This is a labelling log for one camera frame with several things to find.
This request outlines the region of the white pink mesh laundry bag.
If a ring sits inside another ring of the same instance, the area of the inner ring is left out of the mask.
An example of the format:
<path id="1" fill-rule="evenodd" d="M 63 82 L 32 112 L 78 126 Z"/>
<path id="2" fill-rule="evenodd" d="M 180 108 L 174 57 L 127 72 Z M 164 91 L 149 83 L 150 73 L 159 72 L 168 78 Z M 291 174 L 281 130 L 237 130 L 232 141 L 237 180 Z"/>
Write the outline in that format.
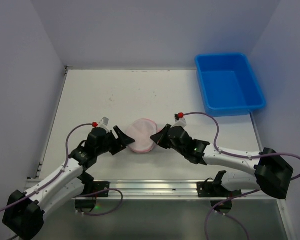
<path id="1" fill-rule="evenodd" d="M 155 147 L 151 136 L 158 132 L 158 125 L 153 120 L 141 118 L 134 121 L 125 131 L 128 137 L 135 140 L 129 146 L 130 150 L 137 154 L 149 153 Z"/>

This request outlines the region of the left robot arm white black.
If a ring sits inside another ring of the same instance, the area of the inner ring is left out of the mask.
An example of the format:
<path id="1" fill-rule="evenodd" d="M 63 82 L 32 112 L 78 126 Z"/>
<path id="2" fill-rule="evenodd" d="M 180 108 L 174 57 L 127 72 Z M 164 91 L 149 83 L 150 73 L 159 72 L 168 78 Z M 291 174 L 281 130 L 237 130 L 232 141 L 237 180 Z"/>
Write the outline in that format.
<path id="1" fill-rule="evenodd" d="M 94 178 L 87 170 L 99 156 L 116 155 L 135 140 L 117 126 L 107 130 L 93 122 L 91 127 L 86 140 L 73 151 L 66 151 L 66 159 L 57 170 L 26 191 L 16 190 L 10 195 L 2 222 L 21 239 L 33 239 L 48 215 L 72 198 L 96 198 L 110 191 L 109 187 L 104 187 L 95 192 Z"/>

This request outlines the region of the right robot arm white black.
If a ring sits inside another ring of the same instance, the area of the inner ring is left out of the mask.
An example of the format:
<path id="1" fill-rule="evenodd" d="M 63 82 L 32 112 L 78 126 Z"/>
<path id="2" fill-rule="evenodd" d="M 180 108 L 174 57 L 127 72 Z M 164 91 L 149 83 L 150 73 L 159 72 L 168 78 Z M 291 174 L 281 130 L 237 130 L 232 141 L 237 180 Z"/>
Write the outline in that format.
<path id="1" fill-rule="evenodd" d="M 161 148 L 175 150 L 192 164 L 236 170 L 236 173 L 225 171 L 214 179 L 229 192 L 261 190 L 275 199 L 287 197 L 294 170 L 273 149 L 264 148 L 256 156 L 245 152 L 243 157 L 239 157 L 239 151 L 227 155 L 223 150 L 216 150 L 208 141 L 193 139 L 182 126 L 169 124 L 150 139 Z"/>

